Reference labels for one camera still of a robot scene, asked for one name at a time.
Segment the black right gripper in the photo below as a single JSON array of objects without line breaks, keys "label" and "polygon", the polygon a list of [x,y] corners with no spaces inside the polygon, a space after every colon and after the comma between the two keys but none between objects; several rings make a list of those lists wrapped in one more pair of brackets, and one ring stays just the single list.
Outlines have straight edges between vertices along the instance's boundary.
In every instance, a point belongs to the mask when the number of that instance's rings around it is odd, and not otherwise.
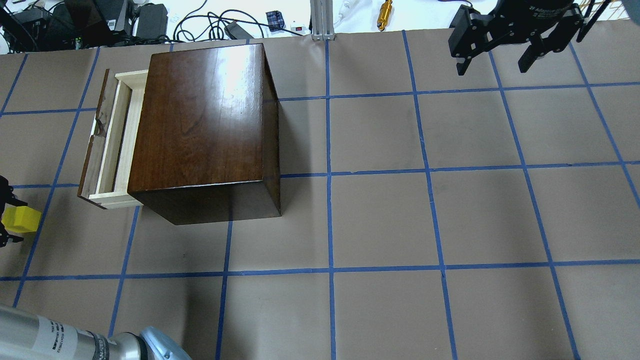
[{"label": "black right gripper", "polygon": [[451,20],[448,39],[458,76],[464,76],[473,58],[498,46],[528,44],[518,60],[521,74],[540,57],[560,53],[574,36],[580,43],[601,16],[595,0],[581,9],[575,0],[499,0],[487,14],[460,5]]}]

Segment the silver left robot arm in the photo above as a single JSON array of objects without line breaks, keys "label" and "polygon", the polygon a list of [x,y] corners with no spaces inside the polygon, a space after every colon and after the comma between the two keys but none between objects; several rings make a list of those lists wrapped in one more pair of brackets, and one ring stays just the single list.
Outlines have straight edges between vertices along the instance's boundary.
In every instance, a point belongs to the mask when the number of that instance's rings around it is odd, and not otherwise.
[{"label": "silver left robot arm", "polygon": [[[0,178],[1,246],[20,243],[38,229],[41,212],[18,199]],[[139,334],[82,330],[5,304],[0,308],[3,360],[189,360],[190,355],[164,332],[147,326]]]}]

